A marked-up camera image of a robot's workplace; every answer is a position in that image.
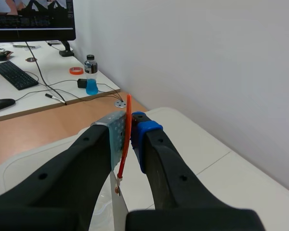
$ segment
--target bottle cap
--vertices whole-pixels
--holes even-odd
[[[88,54],[87,55],[87,60],[94,60],[94,55],[93,54]]]

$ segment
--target monitor stand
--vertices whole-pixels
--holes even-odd
[[[59,51],[59,54],[62,57],[74,56],[74,53],[71,51],[71,47],[69,46],[68,41],[61,41],[61,42],[64,45],[64,47],[66,48],[66,50],[65,51]]]

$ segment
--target black adapter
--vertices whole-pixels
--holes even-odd
[[[78,88],[87,88],[87,79],[86,78],[79,78],[77,80]]]

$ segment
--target monitor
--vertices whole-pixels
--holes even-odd
[[[0,42],[75,38],[73,0],[0,0]]]

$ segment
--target white wall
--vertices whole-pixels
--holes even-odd
[[[289,0],[75,0],[78,58],[289,188]]]

